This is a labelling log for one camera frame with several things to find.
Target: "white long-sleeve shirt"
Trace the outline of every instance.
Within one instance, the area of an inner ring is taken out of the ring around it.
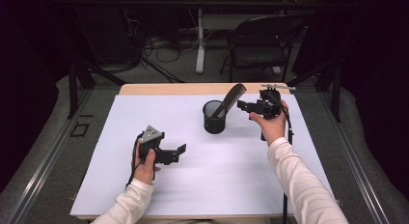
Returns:
[[[99,216],[94,224],[135,224],[150,204],[153,185],[133,179],[114,206]]]
[[[268,160],[298,223],[348,223],[333,196],[284,137],[269,146]]]
[[[299,224],[348,223],[333,196],[304,164],[300,155],[292,151],[292,146],[284,137],[269,146],[268,161],[292,204]],[[147,209],[152,192],[153,185],[134,179],[117,198],[114,206],[93,223],[136,223]]]

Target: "black tool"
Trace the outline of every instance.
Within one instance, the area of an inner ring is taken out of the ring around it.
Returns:
[[[276,90],[276,88],[287,88],[290,90],[295,90],[295,88],[268,84],[261,86],[267,87],[267,89],[259,91],[259,99],[256,103],[239,100],[237,102],[237,107],[241,110],[246,111],[247,113],[255,112],[259,115],[262,115],[265,120],[274,119],[275,117],[279,116],[281,111],[283,110],[283,106],[281,104],[281,95],[280,92]],[[265,141],[265,138],[262,134],[261,140]]]
[[[145,162],[147,159],[148,153],[150,149],[155,151],[155,160],[153,163],[153,179],[155,178],[155,165],[157,163],[163,163],[165,165],[169,165],[174,162],[178,162],[178,158],[181,154],[186,152],[186,144],[177,148],[177,150],[161,150],[159,148],[160,141],[165,138],[165,132],[160,132],[152,126],[148,126],[145,131],[139,134],[136,138],[135,145],[133,147],[133,155],[132,155],[132,172],[129,177],[128,186],[135,174],[136,168],[139,166],[140,163]],[[140,163],[135,165],[135,154],[136,154],[136,147],[138,144],[138,140],[140,140],[139,146],[139,158],[141,159]]]

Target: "white table surface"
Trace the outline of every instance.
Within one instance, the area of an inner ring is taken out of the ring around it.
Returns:
[[[148,125],[165,132],[161,149],[187,146],[178,163],[158,165],[162,170],[156,173],[146,217],[281,215],[283,190],[267,162],[259,126],[248,120],[248,113],[234,106],[226,129],[217,135],[203,127],[203,105],[223,98],[116,96],[70,215],[98,216],[114,204],[130,176],[135,138]],[[245,94],[240,99],[258,98],[259,94]],[[332,193],[295,96],[282,99],[290,108],[294,150]]]

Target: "black chair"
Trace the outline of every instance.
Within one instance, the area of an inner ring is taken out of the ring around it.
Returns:
[[[293,15],[258,16],[243,21],[229,39],[229,53],[220,73],[230,58],[230,82],[234,69],[273,67],[283,68],[284,82],[292,41],[305,27],[306,23]]]

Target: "black mesh cup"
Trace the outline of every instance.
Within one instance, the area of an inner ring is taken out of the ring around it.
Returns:
[[[226,127],[226,110],[212,118],[211,116],[216,109],[222,104],[220,100],[211,100],[204,105],[204,129],[211,134],[219,134]]]

